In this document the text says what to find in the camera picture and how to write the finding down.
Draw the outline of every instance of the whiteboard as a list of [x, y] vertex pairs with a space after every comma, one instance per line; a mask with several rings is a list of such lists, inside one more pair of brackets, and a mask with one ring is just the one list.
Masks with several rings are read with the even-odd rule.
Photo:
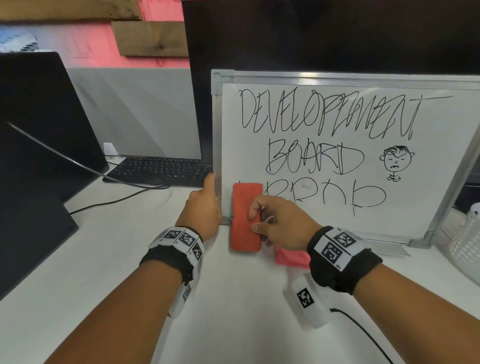
[[224, 216], [234, 183], [259, 182], [322, 225], [422, 239], [478, 155], [478, 79], [241, 74], [214, 96]]

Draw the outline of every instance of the black keyboard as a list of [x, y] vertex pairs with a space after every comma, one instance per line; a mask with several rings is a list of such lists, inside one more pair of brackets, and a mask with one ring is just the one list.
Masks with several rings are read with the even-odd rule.
[[[198, 159], [127, 157], [112, 169], [109, 177], [129, 183], [203, 187], [212, 164]], [[113, 182], [104, 178], [103, 182]]]

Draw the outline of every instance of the white desk surface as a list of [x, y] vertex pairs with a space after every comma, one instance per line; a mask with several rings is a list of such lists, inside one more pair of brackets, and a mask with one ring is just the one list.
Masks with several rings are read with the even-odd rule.
[[[136, 190], [98, 179], [66, 207], [73, 211]], [[80, 229], [0, 301], [0, 363], [43, 363], [138, 266], [158, 233], [175, 223], [191, 190], [148, 191], [75, 214]], [[276, 266], [271, 248], [230, 253], [228, 227], [222, 226], [206, 249], [199, 285], [173, 321], [160, 363], [386, 363], [341, 314], [317, 330], [299, 320], [282, 293], [299, 270]], [[479, 286], [436, 248], [408, 252], [411, 258], [384, 256], [384, 262], [480, 317]], [[328, 300], [361, 322], [394, 363], [402, 363], [352, 297], [331, 292]]]

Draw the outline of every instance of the red eraser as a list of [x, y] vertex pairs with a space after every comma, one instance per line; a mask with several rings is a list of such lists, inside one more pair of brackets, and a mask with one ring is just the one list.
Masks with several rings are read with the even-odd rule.
[[253, 221], [248, 220], [248, 209], [253, 199], [263, 193], [260, 183], [236, 183], [233, 185], [233, 222], [230, 230], [230, 248], [239, 252], [258, 252], [262, 247], [260, 235], [250, 230], [260, 222], [260, 212]]
[[310, 256], [307, 252], [291, 251], [275, 247], [275, 263], [281, 266], [310, 269]]

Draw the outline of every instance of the hand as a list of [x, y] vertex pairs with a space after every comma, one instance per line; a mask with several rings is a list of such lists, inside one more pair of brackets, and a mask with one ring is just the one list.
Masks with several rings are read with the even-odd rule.
[[282, 197], [263, 194], [255, 197], [248, 211], [249, 220], [253, 220], [259, 210], [262, 222], [253, 224], [251, 230], [266, 235], [280, 248], [306, 251], [310, 239], [322, 228], [294, 202]]
[[204, 189], [190, 193], [175, 226], [196, 230], [205, 242], [216, 234], [221, 221], [222, 210], [215, 195], [215, 178], [210, 173], [205, 178]]

